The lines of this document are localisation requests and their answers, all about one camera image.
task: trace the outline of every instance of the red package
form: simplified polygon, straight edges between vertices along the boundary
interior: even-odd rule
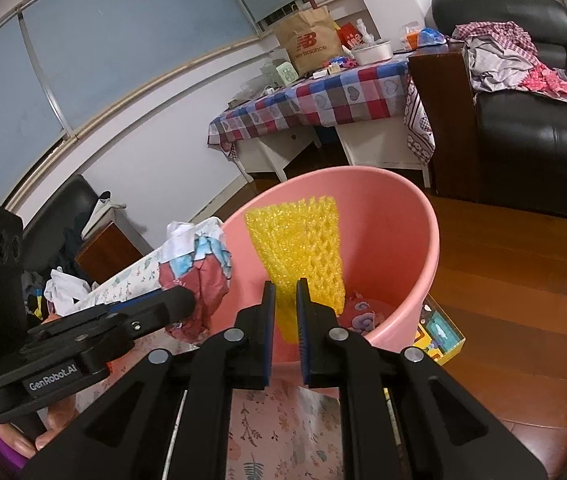
[[[361,37],[361,32],[359,32],[356,27],[348,22],[339,30],[337,30],[337,34],[339,35],[339,40],[341,44],[346,48],[352,48],[353,46],[357,46],[363,44],[363,38]]]

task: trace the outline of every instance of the checkered tablecloth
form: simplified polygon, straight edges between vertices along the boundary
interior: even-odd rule
[[[318,80],[306,80],[252,100],[218,116],[208,130],[208,144],[217,144],[235,158],[233,143],[294,126],[335,126],[385,119],[404,113],[407,56],[360,66]]]

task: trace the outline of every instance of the pink trash can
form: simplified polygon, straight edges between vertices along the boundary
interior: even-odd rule
[[[269,189],[223,225],[232,254],[230,291],[212,316],[211,333],[234,324],[243,307],[258,304],[268,280],[244,222],[255,207],[333,196],[339,210],[346,293],[382,301],[385,321],[367,335],[379,348],[398,352],[415,341],[421,306],[439,261],[435,212],[421,190],[396,173],[365,166],[313,171]],[[299,349],[286,343],[275,325],[273,375],[296,375]]]

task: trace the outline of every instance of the yellow foam net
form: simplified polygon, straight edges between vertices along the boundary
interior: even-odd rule
[[[331,196],[283,203],[246,213],[252,244],[277,287],[276,322],[288,343],[298,343],[296,288],[308,279],[310,298],[343,312],[345,288],[339,253],[339,212]]]

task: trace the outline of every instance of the silver rivet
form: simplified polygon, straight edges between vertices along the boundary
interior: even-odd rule
[[[148,361],[150,361],[153,365],[160,365],[161,363],[165,363],[170,354],[167,350],[163,348],[158,348],[157,350],[153,350],[148,354]]]
[[[417,348],[416,346],[410,346],[410,348],[406,348],[404,350],[404,357],[408,361],[412,361],[413,363],[418,363],[419,361],[423,360],[423,350]]]
[[[334,328],[331,328],[330,332],[328,332],[327,335],[330,337],[330,339],[333,339],[335,341],[345,341],[346,339],[348,339],[350,333],[345,328],[336,326]]]
[[[246,334],[244,334],[244,331],[240,328],[228,328],[223,334],[226,341],[232,342],[241,341],[241,339],[244,338],[244,335]]]

